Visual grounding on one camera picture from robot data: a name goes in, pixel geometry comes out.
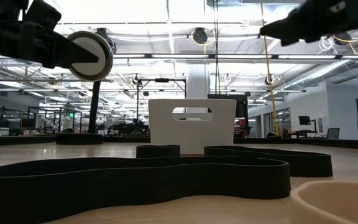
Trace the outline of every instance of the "wooden floor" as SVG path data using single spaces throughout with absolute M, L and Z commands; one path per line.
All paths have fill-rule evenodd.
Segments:
M 248 144 L 294 151 L 323 152 L 332 155 L 333 178 L 292 177 L 292 187 L 314 180 L 358 180 L 358 149 L 307 145 Z M 135 157 L 136 144 L 105 143 L 101 146 L 57 146 L 34 144 L 0 146 L 0 166 L 37 159 L 74 157 Z M 51 222 L 53 224 L 95 223 L 288 223 L 288 198 L 250 200 L 223 196 L 195 196 L 155 205 L 111 207 L 93 210 Z

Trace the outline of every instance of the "ceiling duct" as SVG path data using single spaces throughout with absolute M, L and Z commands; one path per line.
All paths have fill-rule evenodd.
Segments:
M 334 77 L 340 73 L 348 71 L 348 69 L 355 68 L 357 63 L 354 60 L 340 60 L 328 65 L 320 65 L 314 69 L 311 69 L 297 78 L 294 78 L 290 82 L 285 84 L 284 89 L 291 89 L 297 86 L 310 86 L 315 85 L 318 82 Z

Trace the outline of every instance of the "white pillar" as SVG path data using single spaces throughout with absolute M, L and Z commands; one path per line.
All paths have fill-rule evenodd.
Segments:
M 207 99 L 209 93 L 209 65 L 190 65 L 187 76 L 187 99 Z M 206 108 L 187 108 L 187 113 L 207 113 Z

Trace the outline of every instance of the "office chair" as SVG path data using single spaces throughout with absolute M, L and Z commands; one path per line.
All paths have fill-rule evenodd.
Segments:
M 327 130 L 328 139 L 339 139 L 339 128 L 329 128 Z

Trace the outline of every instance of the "black cylinder base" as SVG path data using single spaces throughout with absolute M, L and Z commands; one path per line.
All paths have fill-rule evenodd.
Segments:
M 155 158 L 180 156 L 180 146 L 137 146 L 136 158 Z
M 88 133 L 57 133 L 56 144 L 94 145 L 103 144 L 103 135 Z

